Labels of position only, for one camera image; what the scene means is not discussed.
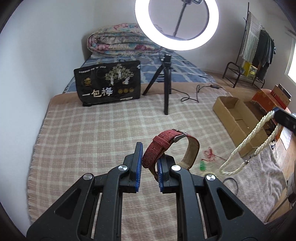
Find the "folded floral quilt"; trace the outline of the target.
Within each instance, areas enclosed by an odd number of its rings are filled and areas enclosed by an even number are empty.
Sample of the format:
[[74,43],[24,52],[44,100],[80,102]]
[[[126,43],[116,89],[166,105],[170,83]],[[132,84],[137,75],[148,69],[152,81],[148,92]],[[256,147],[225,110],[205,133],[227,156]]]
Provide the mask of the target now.
[[110,56],[149,55],[162,50],[135,23],[99,28],[88,37],[87,48],[93,54]]

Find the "orange red box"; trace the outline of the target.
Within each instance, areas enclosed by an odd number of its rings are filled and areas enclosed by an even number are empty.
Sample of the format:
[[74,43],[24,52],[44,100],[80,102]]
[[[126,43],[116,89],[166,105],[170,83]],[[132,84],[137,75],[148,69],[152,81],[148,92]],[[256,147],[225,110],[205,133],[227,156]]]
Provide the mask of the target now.
[[274,86],[273,90],[263,88],[258,90],[251,101],[259,104],[266,112],[278,107],[291,113],[288,109],[291,97],[290,93],[281,84],[278,84]]

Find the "hanging dark clothes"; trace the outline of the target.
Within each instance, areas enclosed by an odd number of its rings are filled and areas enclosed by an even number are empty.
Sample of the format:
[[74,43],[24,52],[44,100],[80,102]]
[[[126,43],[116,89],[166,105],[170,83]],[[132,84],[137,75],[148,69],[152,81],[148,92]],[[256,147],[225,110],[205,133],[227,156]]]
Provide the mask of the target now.
[[259,41],[255,52],[252,65],[257,68],[256,78],[263,81],[269,66],[272,64],[273,56],[276,54],[274,40],[269,33],[262,29],[260,31]]

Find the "beige plaid blanket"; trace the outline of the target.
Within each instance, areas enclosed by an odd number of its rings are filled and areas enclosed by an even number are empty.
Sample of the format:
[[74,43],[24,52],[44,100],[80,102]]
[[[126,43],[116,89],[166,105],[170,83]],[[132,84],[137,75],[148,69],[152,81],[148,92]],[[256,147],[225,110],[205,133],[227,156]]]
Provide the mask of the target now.
[[[41,128],[28,179],[28,206],[36,221],[83,174],[101,175],[123,163],[137,142],[148,147],[161,132],[177,129],[198,139],[200,151],[191,173],[199,175],[199,163],[209,147],[224,159],[235,145],[212,107],[223,89],[204,88],[198,101],[181,101],[170,96],[169,114],[163,112],[164,97],[146,95],[137,100],[84,107],[75,93],[55,96]],[[219,173],[223,160],[206,166],[207,173]],[[282,191],[284,174],[270,147],[252,158],[233,177],[239,186],[237,197],[265,221]]]

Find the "black printed snack bag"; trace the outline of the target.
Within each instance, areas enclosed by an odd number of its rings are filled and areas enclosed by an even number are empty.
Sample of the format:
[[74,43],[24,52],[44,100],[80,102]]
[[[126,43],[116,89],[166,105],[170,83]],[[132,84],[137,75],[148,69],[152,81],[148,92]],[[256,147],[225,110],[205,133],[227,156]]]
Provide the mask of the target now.
[[74,70],[83,106],[140,98],[140,61],[96,64]]

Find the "black tripod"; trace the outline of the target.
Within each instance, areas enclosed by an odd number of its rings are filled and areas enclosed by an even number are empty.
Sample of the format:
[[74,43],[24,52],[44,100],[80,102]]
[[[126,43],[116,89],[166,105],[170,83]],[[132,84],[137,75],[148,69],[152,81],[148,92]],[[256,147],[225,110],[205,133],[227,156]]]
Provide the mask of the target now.
[[164,114],[169,114],[169,95],[171,94],[171,54],[165,54],[160,58],[161,66],[157,69],[153,78],[149,82],[148,86],[143,92],[143,96],[145,96],[155,81],[162,76],[164,83]]

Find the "hanging striped towel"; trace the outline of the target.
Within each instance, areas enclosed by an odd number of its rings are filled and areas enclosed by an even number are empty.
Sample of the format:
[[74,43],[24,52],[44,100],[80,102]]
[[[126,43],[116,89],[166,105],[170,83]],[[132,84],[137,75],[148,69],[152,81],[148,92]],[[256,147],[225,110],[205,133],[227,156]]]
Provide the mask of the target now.
[[250,63],[253,61],[261,30],[261,23],[251,12],[249,12],[246,21],[246,30],[242,42],[242,49],[240,50],[240,57],[243,60]]

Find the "cardboard box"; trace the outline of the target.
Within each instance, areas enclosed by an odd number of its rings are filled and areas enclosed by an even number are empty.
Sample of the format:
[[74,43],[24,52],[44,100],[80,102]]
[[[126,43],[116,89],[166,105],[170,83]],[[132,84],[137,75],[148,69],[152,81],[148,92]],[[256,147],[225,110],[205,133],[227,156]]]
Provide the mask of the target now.
[[[242,143],[262,117],[267,114],[257,103],[252,101],[244,102],[237,97],[231,96],[218,97],[213,105],[213,111],[224,125],[236,147]],[[269,120],[259,133],[239,151],[240,156],[244,157],[253,153],[257,147],[264,143],[274,129],[274,122]]]

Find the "blue bangle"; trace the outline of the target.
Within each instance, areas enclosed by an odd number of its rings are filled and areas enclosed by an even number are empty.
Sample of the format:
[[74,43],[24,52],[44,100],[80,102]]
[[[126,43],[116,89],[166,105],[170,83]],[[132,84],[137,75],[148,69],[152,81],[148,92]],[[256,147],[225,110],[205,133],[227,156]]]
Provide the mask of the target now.
[[222,181],[222,183],[235,195],[237,196],[238,191],[239,191],[239,186],[237,181],[232,178],[228,177]]

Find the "black clothes rack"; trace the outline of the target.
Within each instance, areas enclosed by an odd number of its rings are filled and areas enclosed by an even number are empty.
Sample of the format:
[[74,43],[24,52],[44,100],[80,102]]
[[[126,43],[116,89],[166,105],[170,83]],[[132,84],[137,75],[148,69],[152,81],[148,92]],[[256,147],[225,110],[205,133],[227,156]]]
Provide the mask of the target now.
[[[244,25],[243,37],[246,30],[246,21],[247,21],[247,16],[249,12],[250,12],[250,4],[247,4],[247,15],[246,15],[246,18],[244,19],[245,25]],[[256,78],[255,75],[256,75],[257,69],[254,66],[252,66],[252,63],[247,62],[240,57],[240,50],[242,49],[243,37],[242,37],[242,41],[240,44],[240,48],[239,48],[236,60],[230,61],[227,63],[224,73],[222,75],[222,78],[229,81],[232,88],[239,86],[239,87],[260,89],[264,87],[265,79],[261,81],[258,78]]]

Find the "red strap wristwatch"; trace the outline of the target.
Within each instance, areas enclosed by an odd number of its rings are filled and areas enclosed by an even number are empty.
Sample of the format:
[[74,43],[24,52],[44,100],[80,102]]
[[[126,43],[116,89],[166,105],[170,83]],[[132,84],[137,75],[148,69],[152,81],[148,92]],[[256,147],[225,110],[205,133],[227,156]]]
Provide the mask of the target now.
[[194,136],[177,129],[169,129],[156,135],[142,157],[142,166],[158,178],[157,161],[163,155],[170,155],[177,165],[189,170],[200,151],[200,143]]

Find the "blue patterned bed sheet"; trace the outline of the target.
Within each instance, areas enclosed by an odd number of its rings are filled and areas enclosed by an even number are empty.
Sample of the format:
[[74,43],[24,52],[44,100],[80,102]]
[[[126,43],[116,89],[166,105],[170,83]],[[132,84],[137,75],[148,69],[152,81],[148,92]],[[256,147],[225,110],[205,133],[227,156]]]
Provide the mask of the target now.
[[166,54],[171,55],[171,80],[173,82],[199,82],[215,83],[214,78],[200,68],[196,67],[189,60],[173,51],[159,51],[151,55],[134,56],[91,56],[82,65],[88,67],[96,64],[115,63],[138,60],[141,63],[140,78],[141,83],[149,83],[154,73],[161,65],[161,58]]

